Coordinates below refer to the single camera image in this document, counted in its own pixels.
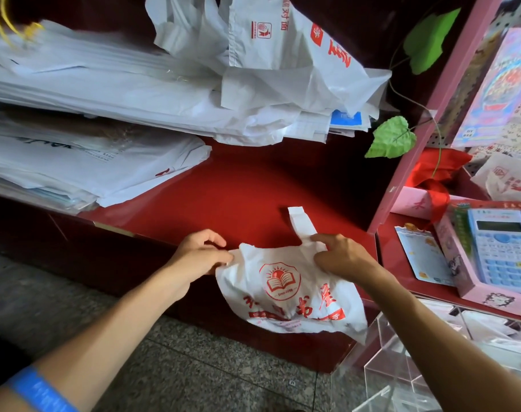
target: granite floor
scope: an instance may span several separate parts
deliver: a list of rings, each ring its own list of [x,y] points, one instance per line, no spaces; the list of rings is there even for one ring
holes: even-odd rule
[[[0,256],[0,336],[32,358],[64,342],[116,299]],[[365,400],[349,381],[347,412]],[[126,411],[329,412],[330,376],[163,317],[95,408]]]

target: hand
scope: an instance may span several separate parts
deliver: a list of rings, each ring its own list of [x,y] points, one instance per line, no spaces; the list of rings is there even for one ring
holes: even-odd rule
[[[316,264],[349,282],[363,287],[375,276],[383,272],[388,274],[361,244],[351,238],[341,234],[314,234],[311,240],[322,242],[329,249],[314,256]]]
[[[209,229],[188,235],[182,240],[175,254],[156,275],[177,278],[178,290],[175,299],[186,295],[190,283],[216,266],[230,263],[234,256],[226,250],[219,250],[213,244],[226,247],[226,240]]]

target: leaf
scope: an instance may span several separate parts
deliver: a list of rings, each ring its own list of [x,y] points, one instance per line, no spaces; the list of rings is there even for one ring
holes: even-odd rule
[[[397,158],[413,149],[417,137],[409,130],[407,120],[402,116],[392,117],[373,132],[375,136],[366,158]]]
[[[409,66],[414,75],[430,68],[443,53],[443,40],[460,11],[461,9],[456,9],[439,16],[430,14],[409,32],[403,43],[403,50],[411,58]]]

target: blue calculator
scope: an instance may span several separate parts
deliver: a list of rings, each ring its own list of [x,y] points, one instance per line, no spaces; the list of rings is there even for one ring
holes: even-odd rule
[[[469,209],[480,280],[521,293],[521,211]]]

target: blue wristband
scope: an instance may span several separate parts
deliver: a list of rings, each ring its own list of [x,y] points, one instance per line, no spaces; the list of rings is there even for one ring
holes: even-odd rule
[[[79,412],[33,366],[19,371],[7,384],[38,412]]]

